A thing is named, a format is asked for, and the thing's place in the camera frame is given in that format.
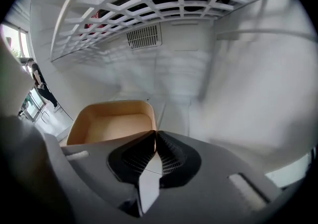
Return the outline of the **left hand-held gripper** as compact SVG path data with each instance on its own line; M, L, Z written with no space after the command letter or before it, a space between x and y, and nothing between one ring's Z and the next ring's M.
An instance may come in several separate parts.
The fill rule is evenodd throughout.
M57 140L18 113L33 81L0 42L0 221L80 224L78 178Z

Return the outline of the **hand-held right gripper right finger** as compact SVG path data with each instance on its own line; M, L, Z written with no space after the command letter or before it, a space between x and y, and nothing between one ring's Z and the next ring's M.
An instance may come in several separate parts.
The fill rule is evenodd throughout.
M163 174L146 224L256 224L281 190L229 150L160 131Z

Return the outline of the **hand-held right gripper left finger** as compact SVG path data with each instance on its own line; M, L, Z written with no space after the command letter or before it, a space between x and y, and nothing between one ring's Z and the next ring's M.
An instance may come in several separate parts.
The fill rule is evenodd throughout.
M78 224L157 223L157 174L146 167L155 155L154 131L62 148L75 172L72 199Z

